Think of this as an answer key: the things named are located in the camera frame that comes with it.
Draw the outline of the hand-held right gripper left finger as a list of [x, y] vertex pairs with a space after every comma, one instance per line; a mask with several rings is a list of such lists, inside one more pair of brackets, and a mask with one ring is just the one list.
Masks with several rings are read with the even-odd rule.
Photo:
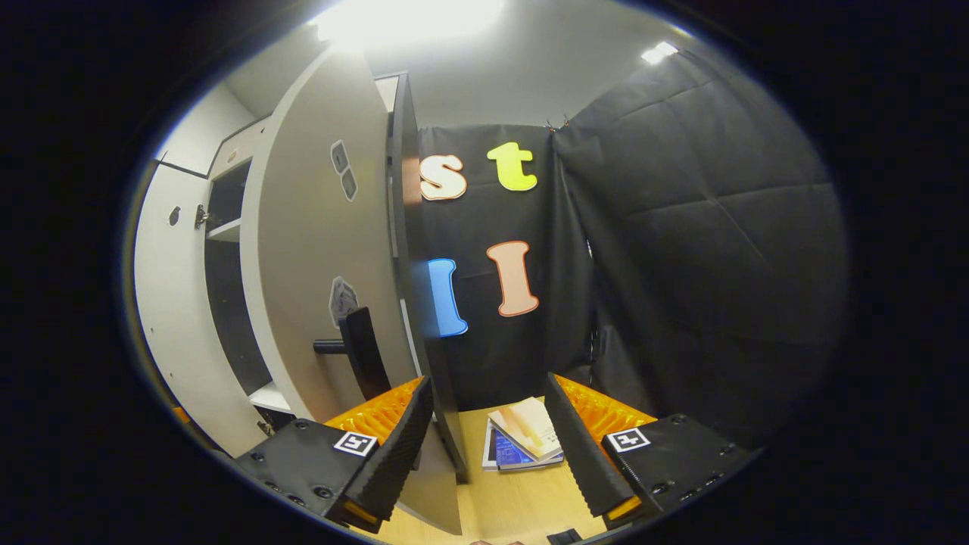
[[236, 465], [317, 518], [377, 534], [419, 458], [432, 412], [432, 386], [416, 377], [326, 423], [294, 419]]

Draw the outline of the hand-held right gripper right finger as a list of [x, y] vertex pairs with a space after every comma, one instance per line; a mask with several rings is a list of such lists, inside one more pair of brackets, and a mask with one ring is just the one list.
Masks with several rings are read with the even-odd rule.
[[682, 413], [658, 419], [547, 373], [544, 406], [579, 493], [608, 530], [665, 516], [749, 465], [750, 452]]

